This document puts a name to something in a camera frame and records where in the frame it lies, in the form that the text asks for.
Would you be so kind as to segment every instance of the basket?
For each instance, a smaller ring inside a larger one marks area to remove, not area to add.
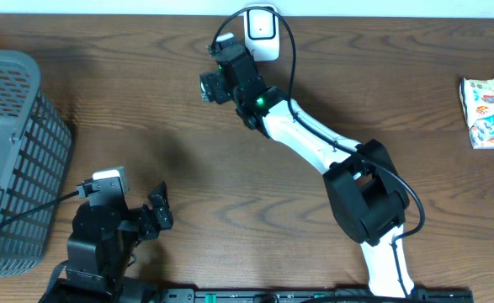
[[[40,70],[20,52],[0,50],[0,222],[57,198],[72,138],[40,92]],[[0,277],[23,274],[43,258],[56,208],[0,230]]]

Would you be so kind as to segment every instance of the candy wrapper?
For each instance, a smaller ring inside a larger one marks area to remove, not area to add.
[[[473,148],[494,149],[494,79],[463,79],[459,86]]]

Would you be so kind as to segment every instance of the white wall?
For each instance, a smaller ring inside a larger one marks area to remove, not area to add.
[[[0,0],[0,13],[228,15],[242,0]],[[494,0],[273,0],[288,16],[494,18]]]

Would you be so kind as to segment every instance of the plastic packaging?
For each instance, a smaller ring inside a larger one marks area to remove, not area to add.
[[[473,148],[494,149],[494,79],[464,78],[459,98]]]

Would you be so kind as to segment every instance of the wooden table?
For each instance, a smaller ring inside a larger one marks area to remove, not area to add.
[[[123,165],[129,206],[165,180],[171,231],[136,249],[127,275],[199,288],[334,288],[367,284],[359,245],[337,226],[319,173],[288,147],[247,130],[233,104],[203,104],[198,75],[223,17],[0,15],[0,49],[25,51],[73,127],[66,191]],[[381,141],[422,197],[427,223],[406,239],[410,275],[494,301],[494,151],[475,151],[457,86],[494,77],[494,20],[289,18],[298,47],[294,97],[345,136]],[[231,30],[241,34],[242,21]],[[286,88],[289,40],[260,64]],[[1,302],[35,302],[79,199],[58,211],[45,260],[0,279]],[[406,212],[407,227],[417,209]]]

